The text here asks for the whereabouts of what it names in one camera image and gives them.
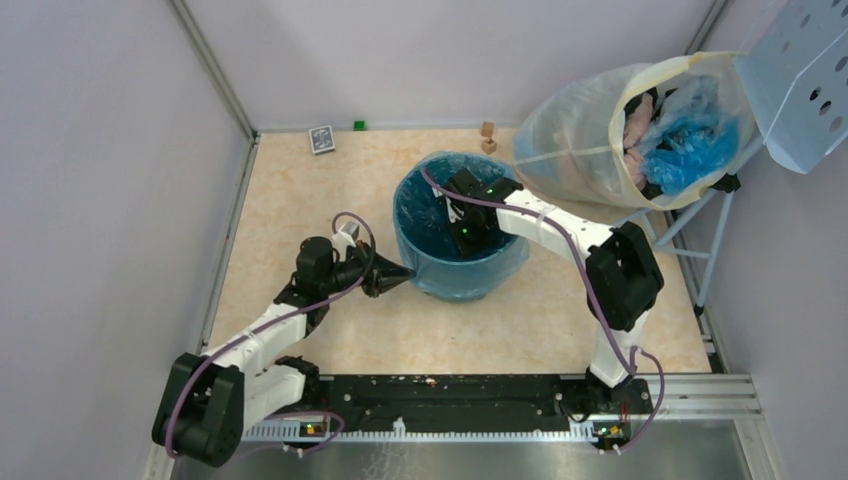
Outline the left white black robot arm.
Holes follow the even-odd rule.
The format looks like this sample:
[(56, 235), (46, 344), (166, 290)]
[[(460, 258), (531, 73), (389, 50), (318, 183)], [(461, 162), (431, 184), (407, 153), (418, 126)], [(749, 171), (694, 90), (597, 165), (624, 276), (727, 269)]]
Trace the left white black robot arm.
[(355, 289), (377, 298), (413, 279), (350, 235), (301, 242), (295, 270), (263, 314), (225, 344), (184, 353), (172, 364), (151, 437), (174, 456), (224, 465), (243, 434), (290, 406), (308, 413), (319, 404), (316, 365), (286, 357), (286, 348), (313, 333), (333, 301)]

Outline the blue plastic trash bag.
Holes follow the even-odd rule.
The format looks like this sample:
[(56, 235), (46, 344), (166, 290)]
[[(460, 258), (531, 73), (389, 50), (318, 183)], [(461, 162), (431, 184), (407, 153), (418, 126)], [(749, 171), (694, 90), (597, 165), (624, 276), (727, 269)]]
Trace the blue plastic trash bag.
[(499, 230), (493, 243), (463, 256), (449, 228), (445, 199), (436, 197), (421, 174), (444, 185), (467, 168), (483, 184), (513, 179), (510, 166), (491, 157), (440, 151), (419, 161), (400, 181), (393, 196), (393, 224), (403, 264), (415, 272), (410, 283), (427, 295), (461, 303), (484, 298), (516, 274), (529, 258), (529, 242)]

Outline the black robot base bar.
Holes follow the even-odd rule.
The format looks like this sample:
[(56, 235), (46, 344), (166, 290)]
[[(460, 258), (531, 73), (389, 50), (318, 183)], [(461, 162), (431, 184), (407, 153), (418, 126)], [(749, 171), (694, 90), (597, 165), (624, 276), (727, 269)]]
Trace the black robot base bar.
[(564, 431), (591, 420), (631, 420), (654, 408), (648, 383), (610, 388), (583, 374), (335, 375), (308, 381), (283, 412), (327, 411), (347, 433)]

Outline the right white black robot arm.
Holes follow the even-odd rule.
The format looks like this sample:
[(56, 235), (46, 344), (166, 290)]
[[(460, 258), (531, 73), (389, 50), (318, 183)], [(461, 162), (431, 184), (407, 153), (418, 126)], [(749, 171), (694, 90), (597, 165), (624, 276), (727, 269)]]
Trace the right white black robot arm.
[(587, 306), (600, 324), (586, 385), (589, 404), (612, 412), (627, 397), (635, 374), (639, 337), (664, 278), (643, 229), (631, 221), (612, 226), (569, 213), (521, 183), (500, 177), (488, 185), (468, 169), (438, 184), (458, 248), (472, 251), (495, 232), (521, 237), (571, 261), (586, 289)]

